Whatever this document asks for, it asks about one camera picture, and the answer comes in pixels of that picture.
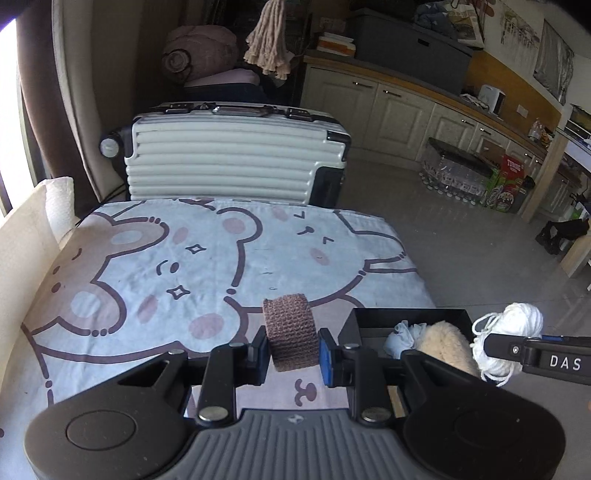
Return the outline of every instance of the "light blue cloth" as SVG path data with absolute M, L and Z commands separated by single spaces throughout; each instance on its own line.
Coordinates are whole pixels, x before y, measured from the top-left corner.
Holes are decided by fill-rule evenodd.
M 415 342 L 423 334 L 426 327 L 426 323 L 415 323 L 409 327 L 408 321 L 403 320 L 388 335 L 386 343 L 384 343 L 384 351 L 394 359 L 400 360 L 402 352 L 414 348 Z

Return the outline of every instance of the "wooden table leg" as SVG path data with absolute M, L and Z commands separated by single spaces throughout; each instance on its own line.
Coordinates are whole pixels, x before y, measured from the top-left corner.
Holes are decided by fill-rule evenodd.
M 556 171 L 564 155 L 564 150 L 566 150 L 568 144 L 569 139 L 556 132 L 556 137 L 550 145 L 550 149 L 538 175 L 534 191 L 531 193 L 530 200 L 521 214 L 521 218 L 527 223 L 531 222 L 540 203 L 542 203 L 542 200 L 544 200 L 544 197 L 548 193 L 550 183 L 552 183 L 552 179 L 556 175 Z
M 577 238 L 576 242 L 570 247 L 568 253 L 560 262 L 560 266 L 569 276 L 574 277 L 587 264 L 591 256 L 591 235 L 587 234 Z

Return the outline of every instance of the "gray storage box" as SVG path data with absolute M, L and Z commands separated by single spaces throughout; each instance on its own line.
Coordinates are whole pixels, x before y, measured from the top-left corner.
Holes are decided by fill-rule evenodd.
M 355 39 L 358 60 L 397 70 L 459 95 L 473 50 L 415 24 L 357 10 L 347 20 L 347 36 Z

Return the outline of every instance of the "beige fluffy ball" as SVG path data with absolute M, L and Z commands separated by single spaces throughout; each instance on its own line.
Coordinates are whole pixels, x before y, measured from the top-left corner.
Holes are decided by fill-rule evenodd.
M 438 322 L 428 326 L 416 341 L 415 348 L 463 372 L 480 376 L 468 340 L 451 323 Z

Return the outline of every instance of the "kitchen cabinet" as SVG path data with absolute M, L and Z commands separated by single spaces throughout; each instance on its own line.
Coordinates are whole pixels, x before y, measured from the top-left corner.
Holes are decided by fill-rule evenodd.
M 525 174 L 534 180 L 536 179 L 542 167 L 542 162 L 532 152 L 511 141 L 507 147 L 507 154 L 520 160 L 525 165 Z
M 429 138 L 436 138 L 461 150 L 467 150 L 475 129 L 476 121 L 469 116 L 437 104 L 427 126 L 424 142 Z
M 570 194 L 573 192 L 573 188 L 560 173 L 557 173 L 550 183 L 548 193 L 544 197 L 544 200 L 540 204 L 540 208 L 545 210 L 547 213 L 553 214 L 553 217 L 560 217 L 564 211 L 568 208 L 571 198 Z
M 435 103 L 380 83 L 363 147 L 415 160 Z
M 480 153 L 484 140 L 493 142 L 502 148 L 507 148 L 510 143 L 510 140 L 505 135 L 479 122 L 476 124 L 474 136 L 470 140 L 467 150 L 471 153 Z
M 351 136 L 354 147 L 363 143 L 368 127 L 376 82 L 330 70 L 308 68 L 301 107 L 334 116 Z

